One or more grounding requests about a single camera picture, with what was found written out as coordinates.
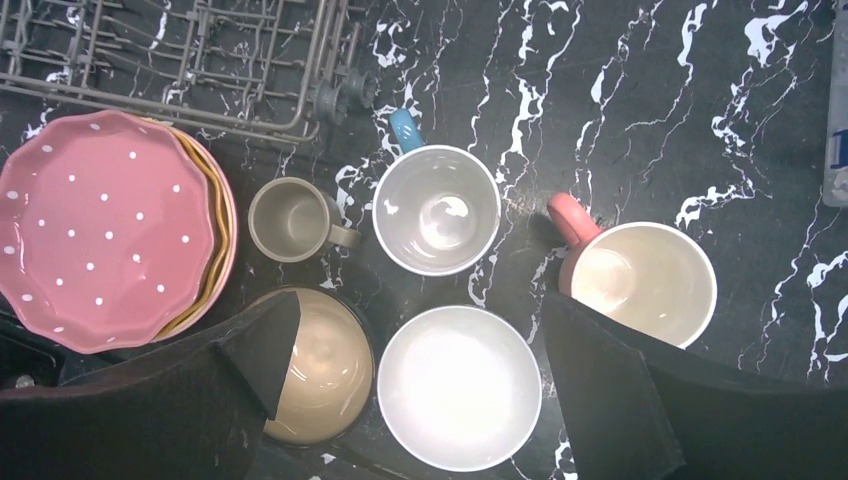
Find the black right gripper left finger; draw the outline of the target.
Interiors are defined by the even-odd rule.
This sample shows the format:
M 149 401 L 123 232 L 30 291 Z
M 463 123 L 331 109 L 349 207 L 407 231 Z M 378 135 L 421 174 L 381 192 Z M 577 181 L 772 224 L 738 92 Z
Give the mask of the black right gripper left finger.
M 5 479 L 242 479 L 277 411 L 300 324 L 281 292 L 57 387 L 1 394 Z

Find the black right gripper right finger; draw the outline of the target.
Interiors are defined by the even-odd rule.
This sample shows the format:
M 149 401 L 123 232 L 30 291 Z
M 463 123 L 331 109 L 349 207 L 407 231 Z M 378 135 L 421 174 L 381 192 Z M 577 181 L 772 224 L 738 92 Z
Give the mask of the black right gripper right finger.
M 847 392 L 740 371 L 561 293 L 541 323 L 582 479 L 843 479 Z

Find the pink handled mug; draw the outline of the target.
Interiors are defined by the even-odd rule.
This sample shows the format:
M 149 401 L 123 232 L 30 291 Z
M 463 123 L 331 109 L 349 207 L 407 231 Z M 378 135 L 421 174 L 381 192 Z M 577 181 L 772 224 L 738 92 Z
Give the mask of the pink handled mug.
M 558 274 L 561 293 L 681 349 L 706 330 L 717 279 L 688 235 L 647 221 L 603 229 L 565 192 L 554 194 L 547 210 L 568 245 Z

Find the teal bowl beige inside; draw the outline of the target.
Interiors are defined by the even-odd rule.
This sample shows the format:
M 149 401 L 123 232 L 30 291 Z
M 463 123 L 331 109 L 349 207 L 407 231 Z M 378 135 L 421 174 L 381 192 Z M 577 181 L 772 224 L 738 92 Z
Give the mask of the teal bowl beige inside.
M 301 319 L 276 416 L 263 433 L 288 446 L 309 447 L 342 436 L 360 418 L 377 360 L 365 321 L 353 305 L 319 287 L 285 286 L 298 296 Z

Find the white bowl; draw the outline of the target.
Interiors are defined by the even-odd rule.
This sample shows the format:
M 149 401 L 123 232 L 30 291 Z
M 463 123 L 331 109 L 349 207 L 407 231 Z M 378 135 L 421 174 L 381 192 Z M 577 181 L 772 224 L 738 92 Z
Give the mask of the white bowl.
M 410 319 L 388 341 L 376 380 L 397 442 L 450 472 L 503 463 L 540 418 L 542 378 L 521 334 L 487 310 L 448 305 Z

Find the blue handled mug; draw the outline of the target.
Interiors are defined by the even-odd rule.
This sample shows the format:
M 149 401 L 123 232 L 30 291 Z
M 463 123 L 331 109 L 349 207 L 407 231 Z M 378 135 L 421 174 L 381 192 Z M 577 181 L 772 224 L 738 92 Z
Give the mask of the blue handled mug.
M 412 273 L 457 274 L 492 247 L 502 213 L 489 168 L 473 154 L 426 144 L 406 109 L 389 117 L 402 155 L 382 175 L 372 201 L 374 233 L 384 252 Z

